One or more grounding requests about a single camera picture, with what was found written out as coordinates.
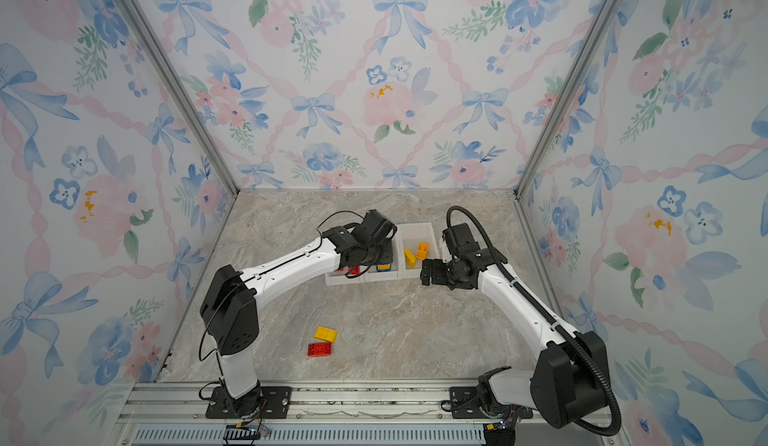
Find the black cable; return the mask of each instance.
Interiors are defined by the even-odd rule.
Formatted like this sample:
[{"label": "black cable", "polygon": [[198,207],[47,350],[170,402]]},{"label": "black cable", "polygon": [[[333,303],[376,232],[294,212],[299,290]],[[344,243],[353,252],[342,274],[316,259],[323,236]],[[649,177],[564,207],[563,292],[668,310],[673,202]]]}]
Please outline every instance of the black cable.
[{"label": "black cable", "polygon": [[480,236],[482,236],[483,241],[485,241],[485,246],[491,253],[491,258],[493,258],[494,263],[496,263],[496,266],[498,267],[499,271],[502,272],[504,278],[506,278],[511,283],[511,285],[517,289],[518,292],[520,292],[520,294],[522,294],[529,303],[531,303],[536,311],[538,311],[539,314],[541,314],[549,324],[554,325],[554,330],[563,337],[565,342],[576,353],[579,360],[581,360],[581,362],[587,366],[587,369],[589,369],[589,372],[594,377],[595,382],[600,386],[600,389],[603,390],[603,394],[605,395],[605,402],[610,409],[610,425],[606,428],[602,428],[600,426],[595,426],[592,423],[588,423],[583,419],[574,420],[574,423],[578,424],[587,431],[599,434],[600,436],[614,436],[618,434],[618,432],[621,430],[621,412],[619,411],[619,404],[616,401],[616,396],[614,396],[613,390],[610,389],[610,383],[608,383],[608,380],[605,378],[603,372],[600,371],[598,365],[594,362],[592,357],[586,351],[584,351],[584,348],[582,348],[581,344],[576,341],[576,338],[571,336],[562,326],[555,325],[557,319],[552,317],[549,311],[547,311],[547,309],[539,301],[537,301],[536,298],[534,298],[531,293],[529,293],[528,290],[524,288],[523,285],[520,284],[506,268],[504,268],[504,263],[502,263],[502,260],[498,257],[498,251],[494,248],[493,243],[491,243],[491,238],[488,237],[488,234],[485,232],[485,228],[482,227],[474,214],[470,213],[464,207],[452,206],[448,209],[446,214],[446,223],[448,227],[451,227],[451,213],[454,211],[461,211],[466,215],[467,218],[469,218],[470,221],[475,224],[475,227],[480,232]]},{"label": "black cable", "polygon": [[216,380],[206,384],[205,386],[203,386],[197,391],[197,397],[200,398],[202,401],[209,401],[211,396],[208,396],[207,398],[203,398],[203,390],[212,384],[221,384],[221,381]]},{"label": "black cable", "polygon": [[468,399],[467,401],[465,401],[464,403],[461,403],[460,405],[456,406],[455,408],[448,408],[448,409],[446,409],[444,406],[445,406],[446,403],[451,404],[451,400],[450,399],[443,399],[440,402],[440,409],[443,410],[446,413],[454,413],[454,412],[457,412],[459,409],[464,408],[467,404],[475,401],[475,399],[477,399],[477,398],[478,398],[478,396],[475,396],[474,398]]}]

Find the green leaf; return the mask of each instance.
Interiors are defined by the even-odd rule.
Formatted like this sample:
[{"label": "green leaf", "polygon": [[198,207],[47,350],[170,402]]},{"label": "green leaf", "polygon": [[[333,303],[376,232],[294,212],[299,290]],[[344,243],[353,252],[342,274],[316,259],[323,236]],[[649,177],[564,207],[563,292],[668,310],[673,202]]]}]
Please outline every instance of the green leaf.
[{"label": "green leaf", "polygon": [[144,217],[141,220],[139,220],[138,217],[135,214],[131,214],[130,215],[130,224],[134,225],[135,227],[139,227],[142,224],[145,224],[147,221],[149,221],[152,218],[152,213],[153,212],[154,212],[154,210],[149,210],[149,211],[141,210],[141,216]]},{"label": "green leaf", "polygon": [[606,256],[605,259],[603,259],[603,263],[617,271],[624,271],[629,267],[629,258],[627,258],[627,255],[621,251],[617,251],[616,253],[611,253]]},{"label": "green leaf", "polygon": [[643,272],[640,271],[640,268],[632,268],[632,272],[629,275],[630,279],[630,290],[632,291],[632,296],[634,297],[635,302],[640,305],[640,307],[643,307],[643,291],[644,289],[637,289],[634,287],[634,284],[638,281],[638,279],[643,277]]},{"label": "green leaf", "polygon": [[125,252],[128,253],[130,259],[133,259],[134,264],[138,264],[139,237],[136,236],[136,233],[134,233],[133,230],[128,230],[128,232],[123,235],[123,246],[125,247]]},{"label": "green leaf", "polygon": [[266,0],[254,0],[248,7],[248,19],[250,20],[250,25],[253,27],[258,25],[269,9]]},{"label": "green leaf", "polygon": [[636,60],[638,58],[642,58],[644,56],[648,56],[651,53],[655,53],[658,51],[659,48],[664,44],[664,42],[669,38],[667,36],[667,33],[661,33],[658,32],[657,34],[651,36],[647,40],[643,42],[642,45],[640,45],[640,48],[634,53],[633,60]]},{"label": "green leaf", "polygon": [[667,0],[664,3],[664,10],[661,12],[661,21],[667,26],[668,29],[672,29],[677,20],[677,15],[680,14],[680,7],[683,5],[683,0]]},{"label": "green leaf", "polygon": [[376,133],[373,134],[373,142],[377,143],[380,140],[383,140],[386,138],[386,135],[389,134],[389,125],[381,125],[376,129]]}]

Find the wall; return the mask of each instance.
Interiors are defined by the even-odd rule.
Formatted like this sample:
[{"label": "wall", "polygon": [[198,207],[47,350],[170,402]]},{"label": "wall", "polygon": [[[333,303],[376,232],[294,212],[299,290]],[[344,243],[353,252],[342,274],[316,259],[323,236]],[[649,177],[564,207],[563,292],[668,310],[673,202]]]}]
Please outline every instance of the wall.
[{"label": "wall", "polygon": [[112,0],[0,23],[0,444],[102,444],[231,196]]},{"label": "wall", "polygon": [[590,1],[138,0],[236,181],[266,188],[514,186]]},{"label": "wall", "polygon": [[764,5],[625,0],[527,197],[632,444],[768,444]]}]

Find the white storage bin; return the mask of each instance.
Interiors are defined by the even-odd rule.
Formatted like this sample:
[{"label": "white storage bin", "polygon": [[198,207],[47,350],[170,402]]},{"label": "white storage bin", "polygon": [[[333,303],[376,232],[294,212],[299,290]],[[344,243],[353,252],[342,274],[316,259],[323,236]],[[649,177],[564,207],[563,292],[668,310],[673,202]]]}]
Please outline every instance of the white storage bin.
[{"label": "white storage bin", "polygon": [[418,278],[422,272],[422,260],[417,259],[416,265],[411,268],[406,263],[405,249],[408,249],[413,256],[416,255],[419,243],[427,243],[429,249],[427,250],[427,259],[442,259],[440,253],[440,246],[437,244],[435,238],[435,230],[432,229],[432,223],[406,223],[397,225],[397,234],[395,235],[397,241],[398,261],[402,264],[402,268],[399,270],[398,279],[414,279]]}]

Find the lego brick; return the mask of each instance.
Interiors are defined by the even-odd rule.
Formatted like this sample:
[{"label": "lego brick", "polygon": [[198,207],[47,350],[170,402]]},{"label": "lego brick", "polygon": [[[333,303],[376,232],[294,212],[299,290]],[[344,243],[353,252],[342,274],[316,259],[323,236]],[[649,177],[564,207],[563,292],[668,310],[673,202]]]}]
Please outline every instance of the lego brick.
[{"label": "lego brick", "polygon": [[331,343],[329,342],[314,342],[310,344],[310,347],[306,352],[307,356],[330,356],[331,355]]},{"label": "lego brick", "polygon": [[339,336],[339,333],[333,331],[331,328],[318,326],[315,331],[315,339],[319,339],[320,341],[336,342],[336,336]]}]

